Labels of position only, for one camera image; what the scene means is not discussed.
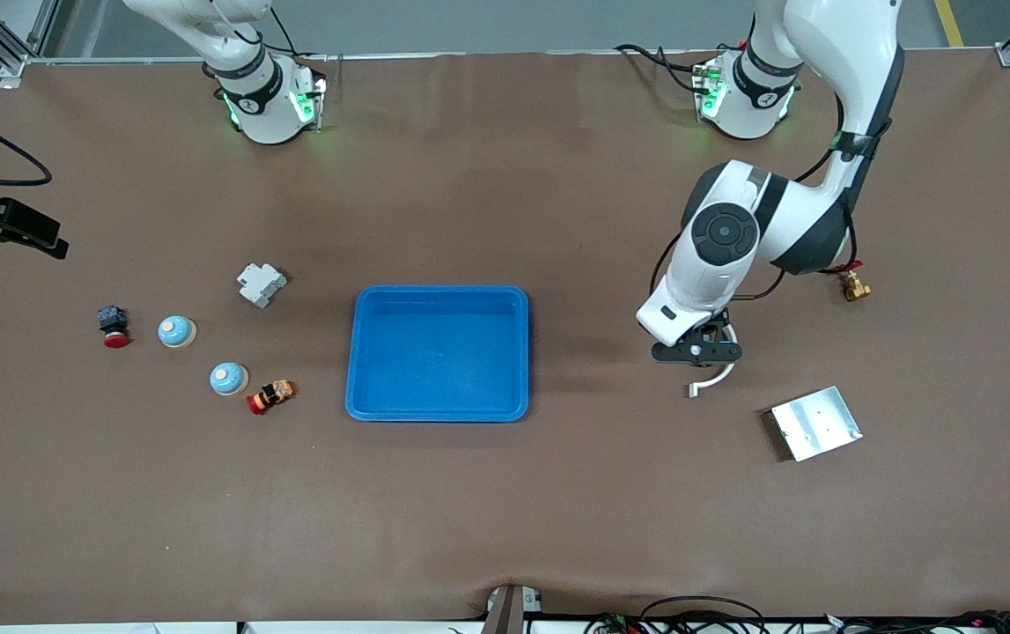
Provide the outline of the light blue dome bell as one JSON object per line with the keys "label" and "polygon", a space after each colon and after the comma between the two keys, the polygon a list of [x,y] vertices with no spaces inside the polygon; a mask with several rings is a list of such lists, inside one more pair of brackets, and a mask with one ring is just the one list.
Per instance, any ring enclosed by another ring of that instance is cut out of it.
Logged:
{"label": "light blue dome bell", "polygon": [[187,348],[197,337],[197,325],[183,314],[171,314],[159,322],[156,337],[167,348]]}
{"label": "light blue dome bell", "polygon": [[220,396],[242,393],[248,384],[248,369],[238,362],[223,362],[210,371],[208,385]]}

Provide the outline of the red orange black switch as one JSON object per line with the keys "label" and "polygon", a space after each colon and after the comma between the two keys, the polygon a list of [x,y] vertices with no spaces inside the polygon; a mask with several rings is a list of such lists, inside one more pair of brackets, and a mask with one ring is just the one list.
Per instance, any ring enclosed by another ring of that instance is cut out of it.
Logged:
{"label": "red orange black switch", "polygon": [[295,387],[287,379],[272,381],[271,384],[262,386],[259,392],[248,394],[246,405],[248,410],[255,415],[263,415],[272,407],[290,400],[295,395]]}

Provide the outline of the blue plastic tray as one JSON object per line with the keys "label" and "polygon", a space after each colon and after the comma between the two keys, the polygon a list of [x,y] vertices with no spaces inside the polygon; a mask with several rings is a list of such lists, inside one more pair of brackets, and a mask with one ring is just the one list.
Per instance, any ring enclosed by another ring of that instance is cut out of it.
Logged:
{"label": "blue plastic tray", "polygon": [[373,285],[356,297],[344,406],[376,423],[516,423],[530,305],[512,285]]}

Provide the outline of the square silver metal plate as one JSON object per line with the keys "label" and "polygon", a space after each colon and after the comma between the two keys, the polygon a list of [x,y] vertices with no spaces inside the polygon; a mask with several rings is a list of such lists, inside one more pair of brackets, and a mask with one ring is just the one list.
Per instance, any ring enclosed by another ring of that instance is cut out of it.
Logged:
{"label": "square silver metal plate", "polygon": [[794,461],[806,461],[863,438],[836,386],[770,407],[767,414]]}

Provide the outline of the white curved plastic bracket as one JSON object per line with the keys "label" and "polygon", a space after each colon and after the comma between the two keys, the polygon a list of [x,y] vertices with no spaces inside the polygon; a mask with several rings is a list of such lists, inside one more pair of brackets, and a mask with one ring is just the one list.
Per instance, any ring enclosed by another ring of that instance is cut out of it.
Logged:
{"label": "white curved plastic bracket", "polygon": [[718,385],[720,381],[729,376],[731,371],[734,369],[734,366],[735,366],[734,362],[732,364],[723,365],[722,369],[719,369],[719,372],[715,373],[712,378],[707,379],[705,381],[694,382],[694,384],[689,384],[687,386],[687,397],[689,397],[690,399],[697,398],[703,392],[703,389],[712,387],[714,385]]}

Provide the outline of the white grey plastic clip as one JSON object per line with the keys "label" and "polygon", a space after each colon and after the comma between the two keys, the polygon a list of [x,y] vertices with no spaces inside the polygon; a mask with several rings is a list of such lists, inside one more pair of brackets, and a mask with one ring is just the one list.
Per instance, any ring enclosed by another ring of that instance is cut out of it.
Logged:
{"label": "white grey plastic clip", "polygon": [[240,296],[250,301],[260,309],[267,308],[271,298],[288,284],[288,278],[282,270],[272,265],[247,265],[236,282],[240,285]]}

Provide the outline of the brown table cover mat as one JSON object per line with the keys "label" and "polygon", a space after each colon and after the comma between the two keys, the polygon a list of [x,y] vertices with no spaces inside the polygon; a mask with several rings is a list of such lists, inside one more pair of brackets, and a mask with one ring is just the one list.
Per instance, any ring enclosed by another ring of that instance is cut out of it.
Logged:
{"label": "brown table cover mat", "polygon": [[[856,209],[871,296],[735,305],[745,354],[697,400],[635,321],[691,186],[797,175],[835,116],[814,77],[754,144],[687,104],[619,55],[348,61],[321,133],[259,147],[198,65],[28,70],[0,133],[53,170],[17,198],[70,253],[0,245],[0,623],[461,618],[509,582],[552,611],[1010,610],[1010,70],[908,52]],[[264,309],[250,263],[288,278]],[[520,421],[348,414],[356,297],[426,284],[527,293]],[[863,438],[794,461],[767,410],[834,386]]]}

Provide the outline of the red black push button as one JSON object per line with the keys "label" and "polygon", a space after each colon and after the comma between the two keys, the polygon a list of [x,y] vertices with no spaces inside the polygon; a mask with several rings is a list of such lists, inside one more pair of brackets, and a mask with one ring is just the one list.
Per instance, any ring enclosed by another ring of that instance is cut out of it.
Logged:
{"label": "red black push button", "polygon": [[130,345],[128,317],[118,305],[103,306],[97,312],[99,330],[103,333],[103,345],[109,349],[121,349]]}

